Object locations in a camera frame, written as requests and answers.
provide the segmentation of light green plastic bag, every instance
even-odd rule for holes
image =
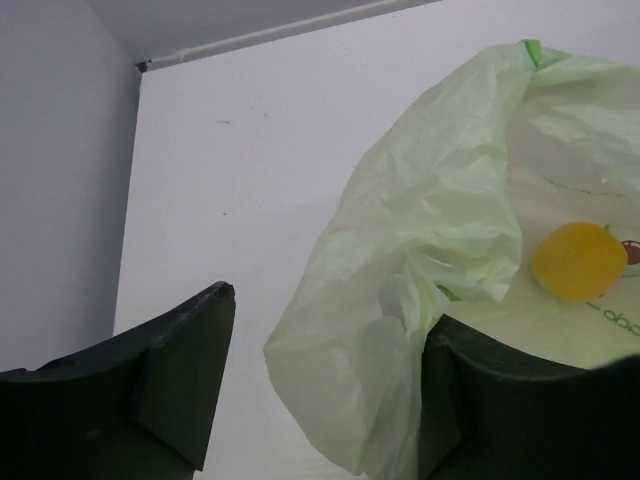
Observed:
[[[635,68],[537,42],[492,47],[364,155],[264,347],[275,390],[315,448],[371,480],[417,479],[420,360],[445,311],[529,353],[581,363],[572,341],[536,348],[585,312],[603,323],[605,299],[570,309],[518,270],[523,247],[574,218],[640,240],[639,93]],[[538,315],[559,323],[537,335]],[[622,349],[613,335],[598,358],[640,351],[640,336],[612,322],[631,335]],[[597,346],[587,336],[576,345],[588,354]]]

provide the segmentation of yellow fruit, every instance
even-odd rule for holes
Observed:
[[[553,232],[531,257],[531,271],[553,295],[584,303],[609,290],[627,267],[627,251],[604,228],[568,223]]]

